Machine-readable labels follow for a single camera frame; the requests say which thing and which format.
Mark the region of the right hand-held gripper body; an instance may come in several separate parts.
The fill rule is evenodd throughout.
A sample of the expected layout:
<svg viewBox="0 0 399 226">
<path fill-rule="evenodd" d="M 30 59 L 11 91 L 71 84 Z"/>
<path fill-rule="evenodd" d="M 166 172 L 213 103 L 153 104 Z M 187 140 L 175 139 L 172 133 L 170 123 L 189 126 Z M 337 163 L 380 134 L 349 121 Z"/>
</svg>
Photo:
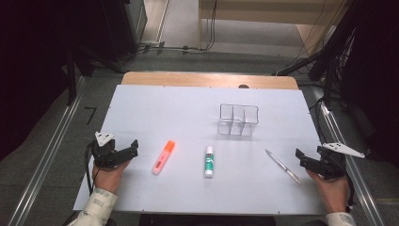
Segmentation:
<svg viewBox="0 0 399 226">
<path fill-rule="evenodd" d="M 324 143 L 317 147 L 317 152 L 321 155 L 321 158 L 318 167 L 314 171 L 326 180 L 345 175 L 345 157 L 347 155 L 359 158 L 365 157 L 364 153 L 358 152 L 340 142 Z"/>
</svg>

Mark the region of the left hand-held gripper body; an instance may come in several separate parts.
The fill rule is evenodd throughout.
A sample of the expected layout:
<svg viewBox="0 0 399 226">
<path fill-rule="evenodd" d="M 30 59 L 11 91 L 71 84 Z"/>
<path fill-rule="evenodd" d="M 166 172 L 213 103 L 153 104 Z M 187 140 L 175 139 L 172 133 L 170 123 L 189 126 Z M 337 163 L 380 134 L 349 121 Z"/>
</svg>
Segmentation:
<svg viewBox="0 0 399 226">
<path fill-rule="evenodd" d="M 102 169 L 114 169 L 118 165 L 128 162 L 120 158 L 121 151 L 115 149 L 116 140 L 114 134 L 95 133 L 94 144 L 91 149 L 95 165 Z"/>
</svg>

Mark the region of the silver pen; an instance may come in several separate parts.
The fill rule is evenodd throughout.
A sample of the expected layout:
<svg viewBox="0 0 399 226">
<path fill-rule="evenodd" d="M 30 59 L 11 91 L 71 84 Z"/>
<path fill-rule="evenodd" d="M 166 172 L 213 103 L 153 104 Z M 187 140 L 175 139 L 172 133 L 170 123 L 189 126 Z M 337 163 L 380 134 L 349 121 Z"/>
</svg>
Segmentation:
<svg viewBox="0 0 399 226">
<path fill-rule="evenodd" d="M 270 152 L 269 150 L 265 149 L 267 155 L 297 184 L 301 184 L 299 178 L 290 170 L 288 169 L 279 159 L 275 157 L 275 155 Z"/>
</svg>

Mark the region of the orange highlighter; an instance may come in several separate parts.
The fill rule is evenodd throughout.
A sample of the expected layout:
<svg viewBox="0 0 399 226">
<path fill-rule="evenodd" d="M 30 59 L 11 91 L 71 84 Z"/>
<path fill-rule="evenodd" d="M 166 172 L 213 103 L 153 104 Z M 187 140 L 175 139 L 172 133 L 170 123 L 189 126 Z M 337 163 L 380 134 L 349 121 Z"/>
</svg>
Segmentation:
<svg viewBox="0 0 399 226">
<path fill-rule="evenodd" d="M 152 167 L 152 173 L 158 175 L 166 164 L 168 157 L 175 147 L 175 142 L 169 140 Z"/>
</svg>

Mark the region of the clear plastic pen organizer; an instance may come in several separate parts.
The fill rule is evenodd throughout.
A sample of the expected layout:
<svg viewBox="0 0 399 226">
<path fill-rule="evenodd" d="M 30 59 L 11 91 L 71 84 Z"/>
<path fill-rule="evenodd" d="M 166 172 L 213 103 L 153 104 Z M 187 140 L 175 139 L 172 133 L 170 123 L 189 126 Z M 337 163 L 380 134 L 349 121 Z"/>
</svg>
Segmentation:
<svg viewBox="0 0 399 226">
<path fill-rule="evenodd" d="M 259 123 L 259 107 L 228 105 L 219 107 L 217 132 L 220 135 L 251 137 Z"/>
</svg>

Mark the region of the white green glue stick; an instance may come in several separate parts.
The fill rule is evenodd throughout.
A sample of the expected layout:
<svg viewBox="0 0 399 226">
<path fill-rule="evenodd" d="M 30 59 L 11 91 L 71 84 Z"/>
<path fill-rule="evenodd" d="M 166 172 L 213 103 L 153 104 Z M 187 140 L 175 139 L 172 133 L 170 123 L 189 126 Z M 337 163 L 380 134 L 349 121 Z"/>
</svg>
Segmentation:
<svg viewBox="0 0 399 226">
<path fill-rule="evenodd" d="M 204 176 L 212 178 L 214 174 L 214 148 L 208 146 L 205 152 Z"/>
</svg>

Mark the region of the person's left hand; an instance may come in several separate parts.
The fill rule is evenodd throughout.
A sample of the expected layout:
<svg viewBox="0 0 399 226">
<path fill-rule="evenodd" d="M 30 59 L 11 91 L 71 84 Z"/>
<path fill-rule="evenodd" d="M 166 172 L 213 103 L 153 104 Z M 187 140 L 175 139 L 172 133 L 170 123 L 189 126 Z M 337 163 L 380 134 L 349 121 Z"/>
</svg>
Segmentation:
<svg viewBox="0 0 399 226">
<path fill-rule="evenodd" d="M 92 172 L 95 187 L 117 195 L 122 174 L 129 164 L 124 162 L 114 169 L 100 169 L 94 165 Z"/>
</svg>

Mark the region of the person's right hand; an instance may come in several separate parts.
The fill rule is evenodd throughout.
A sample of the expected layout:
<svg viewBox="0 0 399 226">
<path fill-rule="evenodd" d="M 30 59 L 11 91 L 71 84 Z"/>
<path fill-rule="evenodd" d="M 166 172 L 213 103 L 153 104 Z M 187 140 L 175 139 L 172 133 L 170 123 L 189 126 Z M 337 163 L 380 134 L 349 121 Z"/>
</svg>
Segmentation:
<svg viewBox="0 0 399 226">
<path fill-rule="evenodd" d="M 309 176 L 316 183 L 318 192 L 328 214 L 345 212 L 346 197 L 349 184 L 345 177 L 331 180 L 323 179 L 319 174 L 307 170 Z"/>
</svg>

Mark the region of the white table board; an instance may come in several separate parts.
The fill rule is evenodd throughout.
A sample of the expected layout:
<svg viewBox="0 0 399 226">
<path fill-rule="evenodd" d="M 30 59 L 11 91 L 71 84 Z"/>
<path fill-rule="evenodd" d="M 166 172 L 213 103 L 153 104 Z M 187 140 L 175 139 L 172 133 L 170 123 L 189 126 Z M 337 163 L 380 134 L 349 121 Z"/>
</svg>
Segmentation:
<svg viewBox="0 0 399 226">
<path fill-rule="evenodd" d="M 259 107 L 251 137 L 217 132 L 222 104 Z M 138 140 L 138 156 L 122 176 L 121 212 L 205 215 L 322 215 L 314 181 L 295 150 L 317 158 L 319 137 L 303 93 L 295 89 L 117 86 L 103 130 L 118 149 Z M 158 175 L 152 167 L 167 142 L 175 147 Z M 204 176 L 206 148 L 214 174 Z M 300 180 L 293 181 L 265 152 Z"/>
</svg>

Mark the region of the wooden table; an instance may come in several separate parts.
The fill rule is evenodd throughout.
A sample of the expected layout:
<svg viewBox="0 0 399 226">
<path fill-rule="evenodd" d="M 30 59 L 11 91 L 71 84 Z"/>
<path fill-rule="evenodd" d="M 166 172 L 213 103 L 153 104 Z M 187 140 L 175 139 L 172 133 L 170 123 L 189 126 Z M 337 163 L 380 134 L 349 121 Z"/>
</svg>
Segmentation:
<svg viewBox="0 0 399 226">
<path fill-rule="evenodd" d="M 208 88 L 298 89 L 291 76 L 232 73 L 128 72 L 123 85 L 180 86 Z"/>
</svg>

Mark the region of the black metal stand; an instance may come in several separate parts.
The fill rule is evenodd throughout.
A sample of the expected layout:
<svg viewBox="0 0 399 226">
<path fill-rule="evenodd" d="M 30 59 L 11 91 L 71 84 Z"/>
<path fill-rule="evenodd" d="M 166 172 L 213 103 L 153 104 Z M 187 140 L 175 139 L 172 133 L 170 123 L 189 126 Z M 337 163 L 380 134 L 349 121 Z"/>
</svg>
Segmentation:
<svg viewBox="0 0 399 226">
<path fill-rule="evenodd" d="M 77 96 L 75 68 L 78 68 L 83 76 L 92 76 L 94 68 L 90 63 L 90 59 L 95 59 L 106 68 L 114 71 L 115 73 L 123 73 L 121 67 L 112 63 L 110 60 L 96 54 L 84 46 L 68 46 L 66 48 L 66 67 L 68 78 L 68 92 L 69 99 L 67 105 L 71 105 Z"/>
</svg>

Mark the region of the dark curtain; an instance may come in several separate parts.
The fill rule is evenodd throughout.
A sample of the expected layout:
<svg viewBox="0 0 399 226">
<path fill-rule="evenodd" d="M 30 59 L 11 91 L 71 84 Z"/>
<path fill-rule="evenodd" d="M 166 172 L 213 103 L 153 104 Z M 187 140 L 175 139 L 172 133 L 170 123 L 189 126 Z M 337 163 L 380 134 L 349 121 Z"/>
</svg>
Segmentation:
<svg viewBox="0 0 399 226">
<path fill-rule="evenodd" d="M 74 97 L 64 66 L 92 75 L 82 43 L 92 14 L 91 0 L 0 0 L 0 160 L 64 90 Z"/>
<path fill-rule="evenodd" d="M 342 96 L 372 157 L 399 169 L 399 0 L 358 0 Z"/>
</svg>

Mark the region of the black cabinet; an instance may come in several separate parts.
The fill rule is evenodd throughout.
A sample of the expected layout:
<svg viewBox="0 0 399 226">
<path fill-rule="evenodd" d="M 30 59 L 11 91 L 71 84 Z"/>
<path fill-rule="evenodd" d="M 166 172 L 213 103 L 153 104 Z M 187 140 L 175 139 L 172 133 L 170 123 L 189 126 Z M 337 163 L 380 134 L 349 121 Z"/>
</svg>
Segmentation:
<svg viewBox="0 0 399 226">
<path fill-rule="evenodd" d="M 144 0 L 101 0 L 111 39 L 110 59 L 137 51 L 148 21 Z"/>
</svg>

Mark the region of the metal floor rail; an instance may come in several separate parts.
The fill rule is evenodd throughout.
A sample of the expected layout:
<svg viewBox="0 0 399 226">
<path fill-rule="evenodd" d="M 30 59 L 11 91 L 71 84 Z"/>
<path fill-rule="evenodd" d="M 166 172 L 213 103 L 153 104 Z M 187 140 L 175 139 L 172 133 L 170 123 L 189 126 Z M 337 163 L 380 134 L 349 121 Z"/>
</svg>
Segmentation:
<svg viewBox="0 0 399 226">
<path fill-rule="evenodd" d="M 318 135 L 322 141 L 331 138 L 332 141 L 338 141 L 345 144 L 345 139 L 340 127 L 335 119 L 332 110 L 329 110 L 323 102 L 324 92 L 320 88 L 311 88 L 311 93 L 316 99 L 316 124 Z M 353 187 L 356 191 L 356 202 L 360 204 L 365 217 L 367 218 L 370 226 L 387 226 L 380 211 L 378 210 L 377 203 L 371 194 L 363 176 L 360 174 L 360 169 L 351 155 L 346 157 L 346 168 L 348 175 L 352 179 Z"/>
<path fill-rule="evenodd" d="M 77 94 L 75 99 L 70 105 L 63 105 L 61 108 L 62 115 L 58 120 L 49 120 L 49 122 L 55 122 L 56 128 L 51 130 L 50 139 L 45 141 L 43 139 L 33 138 L 34 141 L 38 141 L 45 145 L 43 152 L 40 156 L 40 161 L 31 170 L 32 175 L 24 187 L 23 193 L 18 200 L 15 210 L 12 212 L 12 216 L 7 223 L 7 226 L 24 226 L 25 220 L 31 210 L 33 203 L 35 202 L 40 188 L 44 182 L 44 179 L 51 167 L 56 153 L 58 152 L 59 146 L 64 138 L 69 125 L 72 121 L 72 117 L 82 99 L 82 92 L 87 84 L 87 79 L 81 76 L 77 81 Z"/>
</svg>

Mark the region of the light wooden furniture frame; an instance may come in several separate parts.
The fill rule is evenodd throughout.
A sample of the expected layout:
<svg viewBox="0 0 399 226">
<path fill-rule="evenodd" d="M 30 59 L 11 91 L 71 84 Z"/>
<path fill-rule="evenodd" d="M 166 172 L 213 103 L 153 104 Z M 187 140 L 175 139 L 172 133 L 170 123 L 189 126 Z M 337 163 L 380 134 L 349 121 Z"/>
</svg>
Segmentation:
<svg viewBox="0 0 399 226">
<path fill-rule="evenodd" d="M 350 0 L 198 0 L 199 34 L 201 20 L 211 19 L 213 8 L 217 20 L 295 24 L 308 55 L 322 47 L 322 40 L 337 25 Z"/>
</svg>

